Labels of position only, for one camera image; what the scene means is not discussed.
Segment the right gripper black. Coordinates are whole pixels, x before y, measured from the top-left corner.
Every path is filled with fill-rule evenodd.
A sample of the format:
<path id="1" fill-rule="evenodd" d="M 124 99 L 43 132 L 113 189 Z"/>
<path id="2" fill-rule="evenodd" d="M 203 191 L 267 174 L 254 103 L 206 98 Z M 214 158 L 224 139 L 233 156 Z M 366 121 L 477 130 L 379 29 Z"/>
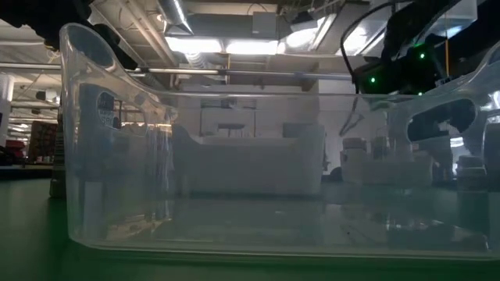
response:
<path id="1" fill-rule="evenodd" d="M 445 68 L 434 46 L 426 43 L 409 48 L 396 60 L 379 60 L 354 70 L 354 81 L 362 94 L 422 95 L 444 78 Z M 475 118 L 476 109 L 471 100 L 452 101 L 413 116 L 407 129 L 408 138 L 414 142 L 446 136 L 448 131 L 440 128 L 445 123 L 462 133 Z"/>

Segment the fluorescent ceiling light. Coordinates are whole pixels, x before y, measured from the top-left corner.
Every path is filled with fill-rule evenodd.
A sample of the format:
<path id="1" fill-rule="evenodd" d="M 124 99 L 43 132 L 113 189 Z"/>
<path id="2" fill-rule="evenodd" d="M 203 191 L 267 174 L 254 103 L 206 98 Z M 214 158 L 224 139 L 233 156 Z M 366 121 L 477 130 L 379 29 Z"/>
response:
<path id="1" fill-rule="evenodd" d="M 170 49 L 184 54 L 227 53 L 232 55 L 275 55 L 278 41 L 165 37 Z"/>

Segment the red storage shelf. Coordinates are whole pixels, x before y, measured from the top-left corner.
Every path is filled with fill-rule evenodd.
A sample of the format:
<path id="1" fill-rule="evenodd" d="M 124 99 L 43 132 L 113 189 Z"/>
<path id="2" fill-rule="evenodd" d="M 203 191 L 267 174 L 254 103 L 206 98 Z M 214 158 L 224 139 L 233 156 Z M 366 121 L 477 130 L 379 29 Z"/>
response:
<path id="1" fill-rule="evenodd" d="M 55 157 L 55 123 L 33 121 L 31 124 L 9 126 L 5 148 L 16 160 L 27 164 L 52 164 Z"/>

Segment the large clear plastic bin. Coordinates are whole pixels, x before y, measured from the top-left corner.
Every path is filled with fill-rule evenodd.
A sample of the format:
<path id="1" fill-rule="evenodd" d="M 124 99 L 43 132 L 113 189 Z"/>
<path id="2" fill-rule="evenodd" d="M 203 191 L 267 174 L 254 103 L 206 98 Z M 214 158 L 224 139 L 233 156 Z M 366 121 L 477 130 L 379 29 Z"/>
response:
<path id="1" fill-rule="evenodd" d="M 385 114 L 354 93 L 157 91 L 126 70 L 86 64 L 68 70 L 61 31 L 62 111 L 70 238 L 116 251 L 305 257 L 500 260 L 500 116 L 490 141 L 448 136 L 403 147 L 387 160 L 434 161 L 430 185 L 358 185 L 341 174 L 342 141 L 385 136 Z M 219 123 L 245 124 L 243 137 L 284 138 L 284 123 L 324 127 L 316 195 L 184 191 L 173 165 L 172 127 L 225 137 Z M 482 158 L 479 190 L 460 190 L 459 156 Z"/>

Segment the silver round ventilation duct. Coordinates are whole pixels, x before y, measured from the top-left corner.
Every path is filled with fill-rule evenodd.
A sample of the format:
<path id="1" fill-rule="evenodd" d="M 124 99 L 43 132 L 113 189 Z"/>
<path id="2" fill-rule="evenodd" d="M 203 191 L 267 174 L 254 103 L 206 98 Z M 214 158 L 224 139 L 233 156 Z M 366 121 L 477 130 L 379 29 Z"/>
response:
<path id="1" fill-rule="evenodd" d="M 182 0 L 157 0 L 157 2 L 163 18 L 170 26 L 179 27 L 188 35 L 194 34 L 188 24 Z"/>

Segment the dark small background table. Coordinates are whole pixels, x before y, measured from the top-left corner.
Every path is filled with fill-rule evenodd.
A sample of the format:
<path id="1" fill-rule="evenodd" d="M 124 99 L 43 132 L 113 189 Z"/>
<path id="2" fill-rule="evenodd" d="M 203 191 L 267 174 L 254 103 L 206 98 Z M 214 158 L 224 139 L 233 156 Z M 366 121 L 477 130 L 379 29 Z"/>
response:
<path id="1" fill-rule="evenodd" d="M 243 137 L 245 135 L 245 124 L 242 123 L 219 123 L 217 132 L 225 137 Z"/>

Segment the horizontal metal ceiling pipe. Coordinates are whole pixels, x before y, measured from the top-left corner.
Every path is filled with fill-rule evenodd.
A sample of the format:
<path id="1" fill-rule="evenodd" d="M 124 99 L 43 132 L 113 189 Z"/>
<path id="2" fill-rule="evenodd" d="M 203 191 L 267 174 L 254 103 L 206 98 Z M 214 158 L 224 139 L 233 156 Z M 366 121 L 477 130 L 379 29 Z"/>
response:
<path id="1" fill-rule="evenodd" d="M 30 70 L 30 71 L 61 71 L 58 64 L 0 62 L 0 69 Z M 309 73 L 285 72 L 266 70 L 240 70 L 240 69 L 192 69 L 192 68 L 136 68 L 126 69 L 130 75 L 140 76 L 146 73 L 180 74 L 180 75 L 206 75 L 206 76 L 276 76 L 294 77 L 300 79 L 317 80 L 350 80 L 351 76 L 343 73 Z"/>

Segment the black aluminium table frame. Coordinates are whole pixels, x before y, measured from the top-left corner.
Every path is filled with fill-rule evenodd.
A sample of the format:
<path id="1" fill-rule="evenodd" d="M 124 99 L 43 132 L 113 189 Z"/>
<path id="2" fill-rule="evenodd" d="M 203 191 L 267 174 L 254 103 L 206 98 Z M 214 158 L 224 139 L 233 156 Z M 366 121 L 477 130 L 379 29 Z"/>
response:
<path id="1" fill-rule="evenodd" d="M 0 166 L 0 181 L 47 179 L 51 177 L 52 168 Z"/>

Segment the white cutting board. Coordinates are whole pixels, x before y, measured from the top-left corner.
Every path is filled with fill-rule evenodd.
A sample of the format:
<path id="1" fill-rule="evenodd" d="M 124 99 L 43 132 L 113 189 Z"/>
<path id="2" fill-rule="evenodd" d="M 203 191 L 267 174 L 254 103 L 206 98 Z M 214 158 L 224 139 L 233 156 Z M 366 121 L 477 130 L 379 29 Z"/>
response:
<path id="1" fill-rule="evenodd" d="M 325 130 L 297 138 L 194 137 L 172 127 L 182 190 L 207 194 L 316 195 Z"/>

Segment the large rectangular air duct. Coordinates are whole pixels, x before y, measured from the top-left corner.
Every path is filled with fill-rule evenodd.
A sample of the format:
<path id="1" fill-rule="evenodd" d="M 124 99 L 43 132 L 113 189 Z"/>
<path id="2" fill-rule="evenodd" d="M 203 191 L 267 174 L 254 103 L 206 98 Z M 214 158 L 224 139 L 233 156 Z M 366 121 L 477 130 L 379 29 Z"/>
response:
<path id="1" fill-rule="evenodd" d="M 477 0 L 452 0 L 453 6 L 424 30 L 415 43 L 435 34 L 454 37 L 471 25 L 478 17 Z M 408 2 L 395 0 L 326 0 L 316 8 L 296 14 L 298 23 L 291 23 L 291 31 L 281 35 L 277 52 L 279 54 L 340 56 L 340 36 L 345 28 L 364 13 L 379 5 L 387 4 L 381 10 L 368 15 L 348 33 L 345 51 L 348 56 L 380 56 L 387 21 L 395 13 L 404 9 Z"/>

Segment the cork lid glass spice jar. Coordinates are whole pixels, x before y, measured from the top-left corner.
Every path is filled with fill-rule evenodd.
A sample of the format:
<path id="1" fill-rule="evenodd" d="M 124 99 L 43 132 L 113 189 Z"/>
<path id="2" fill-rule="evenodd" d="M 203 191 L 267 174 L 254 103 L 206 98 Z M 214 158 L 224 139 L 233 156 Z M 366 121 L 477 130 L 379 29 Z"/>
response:
<path id="1" fill-rule="evenodd" d="M 456 178 L 460 190 L 479 190 L 482 188 L 486 171 L 482 158 L 472 155 L 459 156 Z"/>

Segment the tall wooden lid spice jar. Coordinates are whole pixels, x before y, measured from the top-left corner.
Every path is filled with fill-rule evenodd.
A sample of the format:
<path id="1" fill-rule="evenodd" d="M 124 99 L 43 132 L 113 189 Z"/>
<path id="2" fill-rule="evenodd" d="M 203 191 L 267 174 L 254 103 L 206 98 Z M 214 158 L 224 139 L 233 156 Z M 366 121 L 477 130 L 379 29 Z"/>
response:
<path id="1" fill-rule="evenodd" d="M 349 137 L 342 141 L 346 161 L 361 161 L 368 156 L 367 143 L 361 137 Z"/>
<path id="2" fill-rule="evenodd" d="M 387 160 L 391 156 L 389 139 L 385 136 L 375 137 L 371 140 L 371 154 L 373 160 Z"/>

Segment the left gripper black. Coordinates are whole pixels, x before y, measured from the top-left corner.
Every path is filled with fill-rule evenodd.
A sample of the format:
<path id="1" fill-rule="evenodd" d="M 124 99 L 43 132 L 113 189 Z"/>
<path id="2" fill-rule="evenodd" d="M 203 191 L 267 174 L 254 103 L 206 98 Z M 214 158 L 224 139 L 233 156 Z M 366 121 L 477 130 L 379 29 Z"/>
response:
<path id="1" fill-rule="evenodd" d="M 108 71 L 134 70 L 138 63 L 121 47 L 120 37 L 105 24 L 68 24 L 68 70 L 93 64 Z"/>

